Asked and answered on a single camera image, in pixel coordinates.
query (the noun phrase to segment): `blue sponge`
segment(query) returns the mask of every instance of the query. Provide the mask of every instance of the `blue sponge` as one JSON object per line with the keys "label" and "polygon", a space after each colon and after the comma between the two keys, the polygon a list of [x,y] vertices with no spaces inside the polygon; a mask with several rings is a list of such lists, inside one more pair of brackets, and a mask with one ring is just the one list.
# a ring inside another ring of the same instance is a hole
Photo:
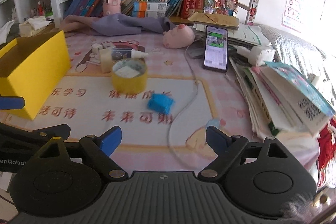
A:
{"label": "blue sponge", "polygon": [[174,100],[164,94],[153,94],[152,98],[148,101],[148,108],[156,112],[168,115]]}

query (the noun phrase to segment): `white cable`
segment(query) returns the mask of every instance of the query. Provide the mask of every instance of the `white cable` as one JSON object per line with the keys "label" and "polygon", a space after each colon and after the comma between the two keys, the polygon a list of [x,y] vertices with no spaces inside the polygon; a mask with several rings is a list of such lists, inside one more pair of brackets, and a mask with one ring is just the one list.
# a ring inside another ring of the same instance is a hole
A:
{"label": "white cable", "polygon": [[174,150],[174,148],[171,146],[170,144],[170,131],[171,131],[171,127],[173,125],[173,123],[178,119],[178,117],[195,101],[197,95],[198,95],[198,82],[197,82],[197,78],[196,78],[196,74],[193,70],[193,68],[191,67],[190,63],[189,63],[189,60],[186,56],[186,53],[187,53],[187,50],[188,50],[189,46],[185,49],[185,52],[184,52],[184,57],[185,57],[185,60],[187,61],[188,63],[188,66],[191,70],[191,73],[193,75],[193,80],[194,80],[194,85],[196,86],[196,91],[194,93],[194,95],[192,96],[191,100],[188,101],[188,103],[177,113],[176,117],[173,119],[173,122],[171,124],[169,124],[169,128],[168,128],[168,132],[167,132],[167,145],[168,145],[168,148],[169,148],[169,151],[172,153],[172,155],[174,156],[174,158],[184,167],[186,167],[187,170],[194,170],[194,169],[197,169],[198,167],[197,166],[192,166],[192,165],[189,165],[188,163],[186,163],[184,160],[182,160],[178,154],[176,153],[176,151]]}

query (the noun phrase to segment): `cardboard box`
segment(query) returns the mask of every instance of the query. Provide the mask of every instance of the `cardboard box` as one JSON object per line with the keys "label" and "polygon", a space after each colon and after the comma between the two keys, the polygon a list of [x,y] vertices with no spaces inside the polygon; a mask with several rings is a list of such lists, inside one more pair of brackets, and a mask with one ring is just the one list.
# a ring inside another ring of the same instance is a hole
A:
{"label": "cardboard box", "polygon": [[63,31],[8,43],[0,50],[0,94],[26,101],[23,109],[9,112],[33,120],[70,66]]}
{"label": "cardboard box", "polygon": [[234,30],[238,30],[239,27],[239,18],[227,15],[201,14],[196,12],[189,17],[188,20],[209,26],[226,27]]}

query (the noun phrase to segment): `white plastic cap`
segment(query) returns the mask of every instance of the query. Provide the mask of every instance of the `white plastic cap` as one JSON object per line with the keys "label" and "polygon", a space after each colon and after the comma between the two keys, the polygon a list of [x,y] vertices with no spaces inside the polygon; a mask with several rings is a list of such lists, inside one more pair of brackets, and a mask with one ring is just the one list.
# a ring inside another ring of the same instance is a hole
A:
{"label": "white plastic cap", "polygon": [[140,59],[148,56],[148,53],[132,49],[132,58]]}

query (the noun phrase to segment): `pig head plush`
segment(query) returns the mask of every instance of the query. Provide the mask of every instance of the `pig head plush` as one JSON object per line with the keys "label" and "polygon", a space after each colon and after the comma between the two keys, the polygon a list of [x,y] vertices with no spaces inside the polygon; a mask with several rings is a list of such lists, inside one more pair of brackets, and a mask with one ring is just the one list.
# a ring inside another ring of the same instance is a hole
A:
{"label": "pig head plush", "polygon": [[183,48],[191,45],[195,40],[194,31],[184,24],[163,34],[163,45],[166,48]]}

